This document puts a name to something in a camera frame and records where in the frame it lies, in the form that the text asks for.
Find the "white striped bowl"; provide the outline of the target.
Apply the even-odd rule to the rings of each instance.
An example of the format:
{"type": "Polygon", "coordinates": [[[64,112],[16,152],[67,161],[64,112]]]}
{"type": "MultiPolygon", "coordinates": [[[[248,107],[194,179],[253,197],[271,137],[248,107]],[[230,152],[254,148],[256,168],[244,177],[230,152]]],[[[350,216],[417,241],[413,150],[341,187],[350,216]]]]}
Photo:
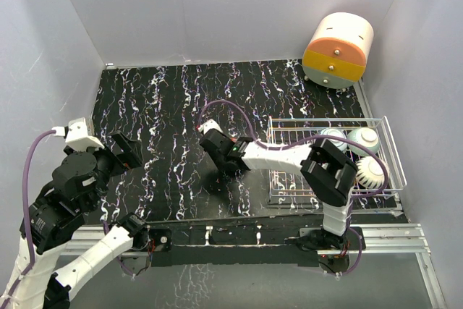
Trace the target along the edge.
{"type": "Polygon", "coordinates": [[[385,177],[380,164],[372,157],[362,157],[356,162],[357,183],[369,190],[377,190],[385,182],[385,177]]]}

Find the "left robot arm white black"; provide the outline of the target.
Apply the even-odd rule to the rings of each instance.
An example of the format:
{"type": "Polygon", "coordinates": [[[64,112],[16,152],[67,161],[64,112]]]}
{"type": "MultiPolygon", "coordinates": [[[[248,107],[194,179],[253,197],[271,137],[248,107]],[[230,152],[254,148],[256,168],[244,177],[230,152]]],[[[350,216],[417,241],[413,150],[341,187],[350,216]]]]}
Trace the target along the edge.
{"type": "Polygon", "coordinates": [[[85,223],[85,213],[94,211],[107,193],[110,179],[141,167],[143,155],[141,142],[121,132],[111,134],[119,154],[88,133],[77,144],[67,140],[61,165],[35,202],[29,203],[30,163],[39,142],[49,135],[67,139],[71,129],[55,127],[30,146],[22,174],[20,247],[1,296],[2,308],[68,308],[79,290],[108,263],[130,249],[142,250],[150,239],[148,225],[129,213],[68,266],[55,268],[73,234],[85,223]]]}

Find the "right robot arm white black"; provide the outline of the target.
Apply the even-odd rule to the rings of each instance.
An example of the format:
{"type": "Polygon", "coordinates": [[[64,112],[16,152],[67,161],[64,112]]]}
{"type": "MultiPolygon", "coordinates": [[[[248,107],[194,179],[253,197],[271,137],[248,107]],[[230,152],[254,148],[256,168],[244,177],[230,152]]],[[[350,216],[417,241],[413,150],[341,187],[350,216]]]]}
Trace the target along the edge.
{"type": "Polygon", "coordinates": [[[352,190],[358,168],[337,146],[335,135],[314,135],[295,144],[268,144],[251,137],[232,140],[217,126],[199,126],[200,146],[221,172],[269,170],[301,176],[323,204],[323,224],[299,244],[308,250],[344,249],[349,238],[352,190]]]}

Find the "light green bowl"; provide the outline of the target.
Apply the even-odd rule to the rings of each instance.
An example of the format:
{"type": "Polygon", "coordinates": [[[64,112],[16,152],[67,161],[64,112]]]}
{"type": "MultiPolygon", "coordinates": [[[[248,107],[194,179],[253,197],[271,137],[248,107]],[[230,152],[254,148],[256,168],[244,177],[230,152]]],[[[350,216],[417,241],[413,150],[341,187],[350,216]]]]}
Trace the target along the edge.
{"type": "Polygon", "coordinates": [[[352,130],[347,135],[347,139],[359,143],[374,154],[380,148],[380,140],[377,132],[369,127],[359,127],[352,130]]]}

